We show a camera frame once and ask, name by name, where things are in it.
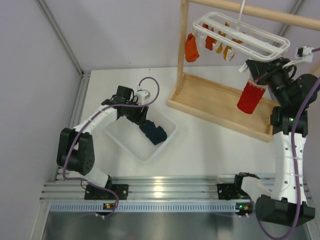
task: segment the plastic bin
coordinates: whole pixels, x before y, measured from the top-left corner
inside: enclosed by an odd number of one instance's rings
[[[164,129],[167,134],[164,142],[154,145],[139,126],[126,117],[120,117],[105,128],[106,134],[142,163],[154,159],[174,138],[179,128],[176,122],[153,107],[149,107],[146,119]]]

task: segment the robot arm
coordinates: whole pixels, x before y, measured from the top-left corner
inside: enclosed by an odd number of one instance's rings
[[[298,48],[297,51],[302,58],[308,58],[311,50],[303,47],[300,50]],[[297,205],[300,205],[297,222],[299,226],[315,217],[315,209],[307,206],[302,172],[303,152],[308,135],[306,108],[316,100],[319,87],[305,105],[294,133],[292,129],[299,108],[318,78],[311,74],[303,74],[293,80],[296,66],[291,65],[292,62],[287,58],[278,58],[271,62],[247,60],[246,63],[255,83],[268,85],[280,104],[273,108],[270,116],[276,149],[276,172],[272,191],[265,187],[257,176],[247,173],[236,176],[236,179],[240,179],[237,186],[255,202],[256,216],[260,221],[291,226]],[[292,134],[294,134],[296,157],[293,156],[292,151]],[[298,176],[295,174],[294,160],[297,160]],[[296,177],[299,178],[299,186],[296,186]],[[297,202],[298,191],[300,202]]]
[[[149,107],[141,105],[144,105],[149,97],[150,93],[140,86],[135,95],[131,88],[118,86],[116,94],[111,99],[103,101],[97,111],[87,120],[72,129],[65,128],[62,130],[58,145],[57,164],[61,167],[65,165],[72,142],[82,130],[77,145],[72,150],[66,169],[78,172],[83,178],[99,187],[109,189],[112,184],[110,176],[102,172],[95,164],[93,138],[96,138],[110,123],[123,116],[139,126],[146,124]],[[157,131],[160,131],[160,129],[154,129],[155,134],[157,134]]]

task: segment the gray wall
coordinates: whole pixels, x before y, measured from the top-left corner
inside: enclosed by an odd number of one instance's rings
[[[320,1],[319,0],[307,0],[300,15],[320,19],[319,15]],[[314,46],[315,48],[320,47],[320,32],[300,27],[292,27],[288,32],[287,37],[290,39],[292,44],[297,45],[299,40],[304,38],[304,43]],[[320,52],[315,53],[313,63],[320,59]],[[300,73],[308,72],[310,66],[307,64],[300,67]],[[304,151],[304,162],[303,162],[303,174],[306,178],[312,198],[317,206],[318,214],[320,214],[320,93],[316,102],[310,105],[308,110],[308,122],[309,122],[309,135],[307,137],[305,151]]]
[[[177,65],[180,33],[180,0],[47,0],[81,66],[92,69],[152,68]],[[288,12],[293,0],[247,0],[247,4]],[[188,32],[202,15],[218,11],[191,3]],[[242,16],[248,24],[277,33],[281,23]],[[204,47],[190,66],[242,65],[247,57],[236,54],[226,62],[222,54]]]
[[[0,238],[25,240],[79,76],[34,0],[2,0],[0,33]]]

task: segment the orange sock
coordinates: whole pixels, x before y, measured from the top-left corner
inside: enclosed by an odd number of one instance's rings
[[[197,49],[196,37],[190,33],[184,45],[185,60],[188,63],[195,62],[200,56]]]
[[[235,38],[232,38],[232,41],[236,42],[237,44],[242,44],[242,43],[243,43],[243,41],[237,40],[237,39],[235,39]],[[227,60],[227,53],[228,53],[228,50],[229,50],[229,49],[231,50],[232,47],[231,47],[231,46],[226,46],[226,48],[225,48],[224,51],[223,51],[223,58],[224,58],[224,60]]]
[[[225,26],[230,27],[230,24],[225,22]],[[225,37],[227,34],[226,33],[222,33],[221,31],[218,32],[218,34],[222,37]],[[220,54],[222,52],[222,50],[224,49],[223,44],[221,43],[220,46],[218,47],[218,49],[215,51],[217,54]]]

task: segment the wooden tray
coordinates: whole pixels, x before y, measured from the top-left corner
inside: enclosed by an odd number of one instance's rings
[[[268,123],[276,101],[262,98],[253,114],[240,111],[237,103],[241,90],[183,73],[179,94],[173,90],[167,105],[228,129],[270,142],[272,126]]]

